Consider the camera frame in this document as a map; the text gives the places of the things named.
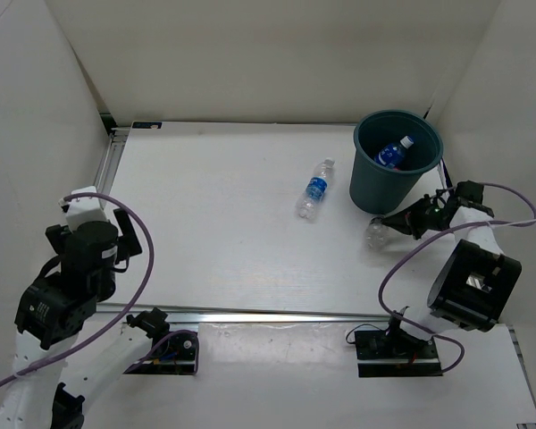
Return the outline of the black label clear bottle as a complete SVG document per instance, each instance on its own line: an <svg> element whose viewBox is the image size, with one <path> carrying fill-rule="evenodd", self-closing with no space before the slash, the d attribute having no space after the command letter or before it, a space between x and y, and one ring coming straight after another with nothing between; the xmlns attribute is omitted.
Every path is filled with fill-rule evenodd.
<svg viewBox="0 0 536 429"><path fill-rule="evenodd" d="M392 242L391 228L383 221L383 216L375 216L365 229L365 243L371 250L381 251Z"/></svg>

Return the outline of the large blue label bottle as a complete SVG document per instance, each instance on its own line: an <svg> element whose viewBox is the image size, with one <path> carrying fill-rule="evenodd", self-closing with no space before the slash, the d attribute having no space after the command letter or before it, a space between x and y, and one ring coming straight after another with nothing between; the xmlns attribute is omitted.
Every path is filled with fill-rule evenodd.
<svg viewBox="0 0 536 429"><path fill-rule="evenodd" d="M407 151L415 141L410 136L403 137L400 141L389 143L374 157L376 164L382 167L399 166L406 158Z"/></svg>

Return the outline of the small blue label bottle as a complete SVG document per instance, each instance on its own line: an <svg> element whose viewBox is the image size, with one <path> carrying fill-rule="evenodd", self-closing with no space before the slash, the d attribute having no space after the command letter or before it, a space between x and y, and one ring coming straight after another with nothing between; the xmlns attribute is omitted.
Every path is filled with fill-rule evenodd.
<svg viewBox="0 0 536 429"><path fill-rule="evenodd" d="M296 214L303 219L312 220L322 203L326 190L334 175L335 161L326 158L320 162L312 173L312 177L296 204Z"/></svg>

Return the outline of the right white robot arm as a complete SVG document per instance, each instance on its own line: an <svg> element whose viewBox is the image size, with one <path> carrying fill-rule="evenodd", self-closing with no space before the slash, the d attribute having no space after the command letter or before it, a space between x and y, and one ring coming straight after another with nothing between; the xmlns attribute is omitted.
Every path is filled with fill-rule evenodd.
<svg viewBox="0 0 536 429"><path fill-rule="evenodd" d="M402 358L416 343L449 330L487 332L499 317L522 272L519 261L508 257L496 242L491 208L483 204L484 185L461 181L448 198L439 189L408 208L379 218L381 228L419 240L427 231L448 229L456 246L435 279L423 307L405 307L391 317L383 346Z"/></svg>

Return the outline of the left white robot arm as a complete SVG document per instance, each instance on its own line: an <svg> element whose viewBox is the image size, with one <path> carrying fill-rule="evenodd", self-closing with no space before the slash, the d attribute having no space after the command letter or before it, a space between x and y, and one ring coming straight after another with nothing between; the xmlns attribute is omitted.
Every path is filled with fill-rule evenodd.
<svg viewBox="0 0 536 429"><path fill-rule="evenodd" d="M169 348L166 314L122 310L127 330L73 377L63 379L70 355L96 340L79 341L97 305L115 292L115 275L142 249L135 229L147 227L131 210L117 208L109 221L98 208L66 214L46 237L54 257L23 292L16 312L13 373L0 406L0 428L79 428L96 393L130 367Z"/></svg>

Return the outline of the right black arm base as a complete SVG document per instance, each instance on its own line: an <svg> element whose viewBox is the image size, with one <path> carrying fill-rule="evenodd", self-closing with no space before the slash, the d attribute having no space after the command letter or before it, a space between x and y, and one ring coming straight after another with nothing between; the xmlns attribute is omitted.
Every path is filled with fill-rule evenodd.
<svg viewBox="0 0 536 429"><path fill-rule="evenodd" d="M442 376L433 340L420 340L400 328L391 317L385 324L363 323L347 332L345 340L356 348L359 378Z"/></svg>

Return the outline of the dark teal plastic bin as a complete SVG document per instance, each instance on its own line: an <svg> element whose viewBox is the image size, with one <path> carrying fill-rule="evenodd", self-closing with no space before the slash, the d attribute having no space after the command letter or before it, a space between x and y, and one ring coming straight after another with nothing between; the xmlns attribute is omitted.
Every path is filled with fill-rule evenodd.
<svg viewBox="0 0 536 429"><path fill-rule="evenodd" d="M369 114L354 129L349 196L374 215L393 212L443 156L439 133L423 117L401 110Z"/></svg>

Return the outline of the blue corner sticker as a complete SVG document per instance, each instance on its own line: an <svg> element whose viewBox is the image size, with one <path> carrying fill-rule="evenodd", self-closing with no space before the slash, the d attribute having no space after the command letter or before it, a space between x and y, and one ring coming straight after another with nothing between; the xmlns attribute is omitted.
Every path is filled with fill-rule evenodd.
<svg viewBox="0 0 536 429"><path fill-rule="evenodd" d="M159 130L162 128L162 122L134 122L131 125L132 129L139 130Z"/></svg>

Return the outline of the aluminium front rail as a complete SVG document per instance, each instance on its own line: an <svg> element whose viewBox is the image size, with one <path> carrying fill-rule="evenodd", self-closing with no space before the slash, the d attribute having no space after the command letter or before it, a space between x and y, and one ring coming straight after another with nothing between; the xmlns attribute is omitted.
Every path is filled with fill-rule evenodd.
<svg viewBox="0 0 536 429"><path fill-rule="evenodd" d="M246 310L221 307L160 306L176 324L386 323L387 315Z"/></svg>

